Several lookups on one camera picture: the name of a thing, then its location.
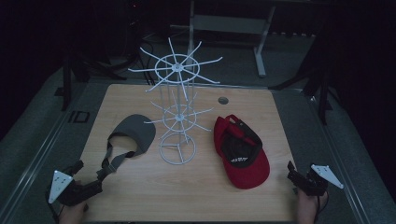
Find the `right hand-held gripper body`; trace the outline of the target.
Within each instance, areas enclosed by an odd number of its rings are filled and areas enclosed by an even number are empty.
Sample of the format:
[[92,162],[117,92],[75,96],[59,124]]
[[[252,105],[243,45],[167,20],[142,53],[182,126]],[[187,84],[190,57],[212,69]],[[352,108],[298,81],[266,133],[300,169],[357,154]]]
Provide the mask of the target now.
[[329,184],[333,184],[339,189],[344,188],[344,184],[334,174],[329,165],[312,164],[299,189],[307,196],[322,196]]

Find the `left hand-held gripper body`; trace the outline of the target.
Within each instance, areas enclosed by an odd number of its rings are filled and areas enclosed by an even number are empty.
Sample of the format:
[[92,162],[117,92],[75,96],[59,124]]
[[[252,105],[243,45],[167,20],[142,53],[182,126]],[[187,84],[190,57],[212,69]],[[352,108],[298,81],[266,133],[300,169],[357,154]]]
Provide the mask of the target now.
[[75,179],[55,170],[49,187],[48,203],[58,201],[67,206],[77,205],[101,192],[88,192],[85,185],[78,185]]

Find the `red baseball cap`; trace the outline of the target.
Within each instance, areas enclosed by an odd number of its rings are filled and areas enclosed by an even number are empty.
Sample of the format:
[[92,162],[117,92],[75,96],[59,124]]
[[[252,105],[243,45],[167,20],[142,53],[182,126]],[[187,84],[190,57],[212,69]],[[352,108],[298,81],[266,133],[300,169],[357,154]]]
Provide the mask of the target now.
[[235,115],[217,117],[214,144],[231,183],[238,189],[253,189],[270,174],[270,165],[260,137]]

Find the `grey sun visor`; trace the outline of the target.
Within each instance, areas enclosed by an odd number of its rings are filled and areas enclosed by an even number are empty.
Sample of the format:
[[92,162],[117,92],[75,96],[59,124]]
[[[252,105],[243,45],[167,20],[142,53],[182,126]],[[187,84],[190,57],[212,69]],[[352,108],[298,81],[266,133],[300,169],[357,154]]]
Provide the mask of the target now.
[[[139,156],[148,151],[156,135],[155,125],[149,118],[139,114],[133,114],[125,118],[107,138],[106,155],[101,164],[101,170],[97,171],[97,177],[103,181],[108,175],[116,173],[125,159]],[[129,149],[126,153],[120,154],[109,160],[113,152],[113,145],[110,140],[113,137],[128,137],[136,142],[136,149]]]

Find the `white wire hat rack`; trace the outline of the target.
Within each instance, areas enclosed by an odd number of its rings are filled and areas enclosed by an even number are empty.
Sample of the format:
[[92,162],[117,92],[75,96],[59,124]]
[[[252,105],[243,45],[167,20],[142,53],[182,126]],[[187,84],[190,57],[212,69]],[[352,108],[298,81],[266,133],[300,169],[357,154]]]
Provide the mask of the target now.
[[172,51],[164,56],[157,56],[145,49],[141,51],[155,61],[154,65],[140,71],[144,74],[153,73],[157,78],[148,91],[159,94],[159,98],[151,104],[161,111],[161,115],[152,123],[164,127],[159,142],[160,155],[170,164],[185,164],[197,152],[191,132],[194,129],[210,130],[200,124],[199,117],[212,109],[195,107],[198,96],[195,80],[207,80],[201,75],[201,67],[207,62],[195,60],[194,50],[186,53]]

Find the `person's left hand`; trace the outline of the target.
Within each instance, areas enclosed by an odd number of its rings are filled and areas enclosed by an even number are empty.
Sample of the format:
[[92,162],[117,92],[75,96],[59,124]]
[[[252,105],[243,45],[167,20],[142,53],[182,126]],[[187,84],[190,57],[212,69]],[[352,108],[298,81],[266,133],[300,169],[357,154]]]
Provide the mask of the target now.
[[58,215],[59,224],[81,224],[86,206],[86,201],[73,206],[63,205]]

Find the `person's right hand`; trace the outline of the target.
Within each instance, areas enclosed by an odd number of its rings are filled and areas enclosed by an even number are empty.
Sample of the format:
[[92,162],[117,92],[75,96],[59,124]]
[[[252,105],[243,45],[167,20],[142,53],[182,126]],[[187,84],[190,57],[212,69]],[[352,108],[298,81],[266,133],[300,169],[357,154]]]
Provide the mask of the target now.
[[307,196],[297,189],[296,220],[298,224],[315,224],[319,213],[326,207],[329,193],[322,196]]

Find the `black metal stand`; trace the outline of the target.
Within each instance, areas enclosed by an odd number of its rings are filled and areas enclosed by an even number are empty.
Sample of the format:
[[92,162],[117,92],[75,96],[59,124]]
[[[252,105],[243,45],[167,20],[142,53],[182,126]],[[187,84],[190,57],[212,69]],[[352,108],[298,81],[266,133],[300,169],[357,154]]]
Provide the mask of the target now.
[[122,63],[115,65],[105,65],[99,61],[96,61],[93,57],[82,51],[68,51],[64,55],[63,59],[63,85],[58,88],[55,94],[63,98],[62,111],[65,111],[72,101],[72,75],[81,82],[87,82],[90,79],[90,75],[87,68],[96,70],[99,74],[105,77],[110,77],[116,80],[125,80],[125,77],[121,77],[116,74],[118,70],[126,68],[132,61],[124,60]]
[[319,91],[318,117],[323,125],[327,124],[326,109],[328,108],[332,68],[332,47],[328,42],[330,37],[331,31],[322,28],[306,53],[296,75],[280,84],[269,87],[269,90],[281,91],[292,84],[307,79],[303,94],[314,97]]

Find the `black floor bracket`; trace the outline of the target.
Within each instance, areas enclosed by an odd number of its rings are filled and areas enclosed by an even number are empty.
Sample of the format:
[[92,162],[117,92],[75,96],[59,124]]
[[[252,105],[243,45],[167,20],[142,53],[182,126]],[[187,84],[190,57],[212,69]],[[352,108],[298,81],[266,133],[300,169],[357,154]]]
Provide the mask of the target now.
[[89,121],[90,113],[85,111],[73,111],[68,119],[69,123],[86,123]]

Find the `grey metal table frame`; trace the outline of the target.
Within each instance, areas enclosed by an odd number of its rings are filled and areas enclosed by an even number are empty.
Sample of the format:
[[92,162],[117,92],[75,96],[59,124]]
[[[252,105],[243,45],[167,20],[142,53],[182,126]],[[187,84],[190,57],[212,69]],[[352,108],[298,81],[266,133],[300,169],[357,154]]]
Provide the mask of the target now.
[[264,59],[262,57],[263,47],[269,34],[269,29],[276,12],[276,6],[270,6],[265,19],[239,18],[229,16],[205,15],[195,13],[195,2],[189,2],[189,42],[187,52],[193,54],[195,49],[194,32],[211,31],[236,34],[258,35],[260,42],[253,48],[253,54],[259,77],[267,75]]

